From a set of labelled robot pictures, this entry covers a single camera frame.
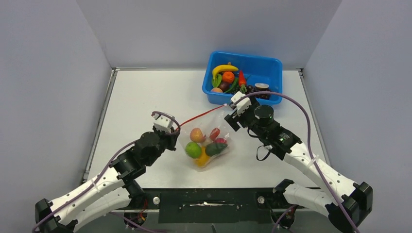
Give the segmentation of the green toy lime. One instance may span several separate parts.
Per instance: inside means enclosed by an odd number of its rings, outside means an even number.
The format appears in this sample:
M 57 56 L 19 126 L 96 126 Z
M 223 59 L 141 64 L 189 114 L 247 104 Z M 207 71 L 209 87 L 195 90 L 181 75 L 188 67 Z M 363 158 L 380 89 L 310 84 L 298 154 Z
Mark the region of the green toy lime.
M 190 158 L 198 159 L 202 155 L 202 148 L 196 142 L 189 142 L 185 146 L 185 152 L 186 152 L 186 155 L 189 156 Z

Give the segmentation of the red toy chili pepper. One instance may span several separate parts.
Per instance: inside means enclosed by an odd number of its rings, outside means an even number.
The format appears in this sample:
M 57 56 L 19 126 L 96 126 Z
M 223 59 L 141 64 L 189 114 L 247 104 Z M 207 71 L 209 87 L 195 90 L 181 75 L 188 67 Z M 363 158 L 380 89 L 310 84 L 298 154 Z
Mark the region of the red toy chili pepper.
M 219 128 L 214 128 L 214 129 L 210 132 L 209 138 L 210 138 L 212 141 L 215 141 L 216 138 L 219 136 L 220 132 L 221 132 L 221 131 L 220 131 Z

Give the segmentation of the red toy apple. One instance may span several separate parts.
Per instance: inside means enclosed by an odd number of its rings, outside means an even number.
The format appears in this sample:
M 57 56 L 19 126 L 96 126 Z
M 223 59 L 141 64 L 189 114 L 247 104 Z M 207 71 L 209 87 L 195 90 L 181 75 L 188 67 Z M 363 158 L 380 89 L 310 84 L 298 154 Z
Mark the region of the red toy apple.
M 222 137 L 218 137 L 214 140 L 215 143 L 224 143 L 227 144 L 227 140 L 225 138 Z

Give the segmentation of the toy peach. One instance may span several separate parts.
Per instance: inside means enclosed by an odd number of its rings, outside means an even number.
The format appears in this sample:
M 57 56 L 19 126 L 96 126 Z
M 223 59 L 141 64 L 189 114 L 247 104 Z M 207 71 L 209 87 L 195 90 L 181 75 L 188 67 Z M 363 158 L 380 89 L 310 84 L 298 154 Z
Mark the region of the toy peach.
M 195 143 L 203 143 L 206 140 L 206 136 L 203 134 L 200 128 L 193 128 L 190 132 L 190 140 Z

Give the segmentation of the clear zip top bag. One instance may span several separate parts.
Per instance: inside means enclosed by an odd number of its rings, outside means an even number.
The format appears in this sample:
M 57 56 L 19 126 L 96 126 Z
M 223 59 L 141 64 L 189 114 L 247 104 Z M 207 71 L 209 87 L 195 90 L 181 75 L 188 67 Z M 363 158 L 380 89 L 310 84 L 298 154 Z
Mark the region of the clear zip top bag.
M 234 141 L 233 141 L 233 134 L 231 133 L 230 127 L 228 126 L 227 122 L 224 120 L 224 117 L 227 115 L 228 110 L 229 110 L 228 104 L 219 105 L 213 109 L 210 109 L 204 113 L 196 115 L 186 120 L 185 122 L 181 123 L 180 125 L 181 133 L 178 137 L 178 142 L 182 146 L 183 152 L 188 161 L 188 165 L 192 169 L 195 169 L 197 171 L 205 170 L 209 166 L 213 165 L 215 160 L 231 153 L 234 150 L 235 146 L 234 146 Z M 185 146 L 187 145 L 187 143 L 192 142 L 190 140 L 189 135 L 193 128 L 200 128 L 203 134 L 206 136 L 205 142 L 198 143 L 201 147 L 206 147 L 208 144 L 211 144 L 214 142 L 209 138 L 209 134 L 214 128 L 219 128 L 221 131 L 218 137 L 222 137 L 227 140 L 228 147 L 224 151 L 222 151 L 220 154 L 210 157 L 209 163 L 205 167 L 202 167 L 202 168 L 197 167 L 197 165 L 194 163 L 194 159 L 187 156 L 185 152 Z

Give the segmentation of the toy avocado half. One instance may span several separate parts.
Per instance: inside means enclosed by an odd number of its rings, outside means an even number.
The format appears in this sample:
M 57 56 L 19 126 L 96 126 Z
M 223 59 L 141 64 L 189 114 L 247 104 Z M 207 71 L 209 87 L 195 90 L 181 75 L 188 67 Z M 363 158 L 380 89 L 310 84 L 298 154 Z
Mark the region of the toy avocado half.
M 228 145 L 226 143 L 213 142 L 206 146 L 205 153 L 207 156 L 212 157 L 212 156 L 220 154 L 227 147 Z

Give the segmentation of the yellow toy bell pepper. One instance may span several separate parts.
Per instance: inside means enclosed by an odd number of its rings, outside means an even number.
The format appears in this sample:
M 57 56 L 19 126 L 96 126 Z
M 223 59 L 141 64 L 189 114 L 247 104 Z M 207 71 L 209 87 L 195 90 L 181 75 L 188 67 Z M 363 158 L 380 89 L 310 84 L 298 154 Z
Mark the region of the yellow toy bell pepper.
M 197 165 L 197 167 L 202 168 L 205 167 L 210 160 L 210 157 L 206 154 L 206 147 L 201 147 L 201 155 L 199 158 L 194 159 L 194 163 Z

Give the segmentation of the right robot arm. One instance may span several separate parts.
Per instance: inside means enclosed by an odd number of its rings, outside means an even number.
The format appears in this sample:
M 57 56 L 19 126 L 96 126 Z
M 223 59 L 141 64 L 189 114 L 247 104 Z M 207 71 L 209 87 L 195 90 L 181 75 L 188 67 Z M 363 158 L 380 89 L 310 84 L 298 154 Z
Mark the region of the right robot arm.
M 234 110 L 224 119 L 237 131 L 243 127 L 252 132 L 270 154 L 295 167 L 314 182 L 319 191 L 301 187 L 284 179 L 275 187 L 274 203 L 286 207 L 300 205 L 326 216 L 343 233 L 353 233 L 371 213 L 373 188 L 366 182 L 357 183 L 333 169 L 315 156 L 301 139 L 274 119 L 274 110 L 258 102 L 241 106 L 230 104 Z

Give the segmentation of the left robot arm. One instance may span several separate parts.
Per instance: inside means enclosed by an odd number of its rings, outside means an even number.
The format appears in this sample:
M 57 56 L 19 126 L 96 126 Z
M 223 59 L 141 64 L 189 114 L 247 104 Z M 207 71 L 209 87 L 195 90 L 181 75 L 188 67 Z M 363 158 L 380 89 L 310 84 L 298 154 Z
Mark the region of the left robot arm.
M 35 204 L 34 233 L 75 233 L 89 222 L 144 196 L 136 178 L 166 150 L 174 151 L 180 132 L 154 126 L 125 145 L 103 170 L 81 186 L 53 200 Z

